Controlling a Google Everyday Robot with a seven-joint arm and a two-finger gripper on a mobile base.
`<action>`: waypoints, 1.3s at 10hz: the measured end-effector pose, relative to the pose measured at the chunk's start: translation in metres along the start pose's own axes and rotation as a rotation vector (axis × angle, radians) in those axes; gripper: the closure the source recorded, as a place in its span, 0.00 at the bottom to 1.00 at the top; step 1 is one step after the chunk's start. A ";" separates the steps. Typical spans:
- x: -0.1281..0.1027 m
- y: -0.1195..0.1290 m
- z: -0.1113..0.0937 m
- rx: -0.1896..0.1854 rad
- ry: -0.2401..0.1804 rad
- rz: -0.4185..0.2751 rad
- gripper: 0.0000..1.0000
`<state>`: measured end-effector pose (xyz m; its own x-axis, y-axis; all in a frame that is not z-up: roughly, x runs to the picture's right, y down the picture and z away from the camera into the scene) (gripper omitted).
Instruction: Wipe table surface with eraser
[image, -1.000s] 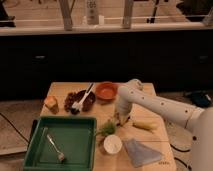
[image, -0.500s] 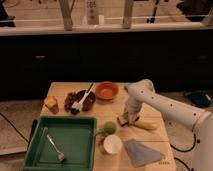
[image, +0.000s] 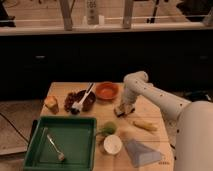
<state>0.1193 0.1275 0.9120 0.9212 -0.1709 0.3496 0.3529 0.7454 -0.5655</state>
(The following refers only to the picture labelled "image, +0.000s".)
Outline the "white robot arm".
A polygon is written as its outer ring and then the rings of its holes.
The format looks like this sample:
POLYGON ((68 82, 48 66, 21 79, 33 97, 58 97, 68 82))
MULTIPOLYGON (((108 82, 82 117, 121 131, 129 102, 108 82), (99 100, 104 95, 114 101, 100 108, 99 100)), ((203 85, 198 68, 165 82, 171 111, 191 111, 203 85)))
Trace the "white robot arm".
POLYGON ((123 104, 134 104, 142 95, 178 121, 173 171, 213 171, 212 102, 192 102, 151 86, 144 71, 127 74, 123 83, 123 104))

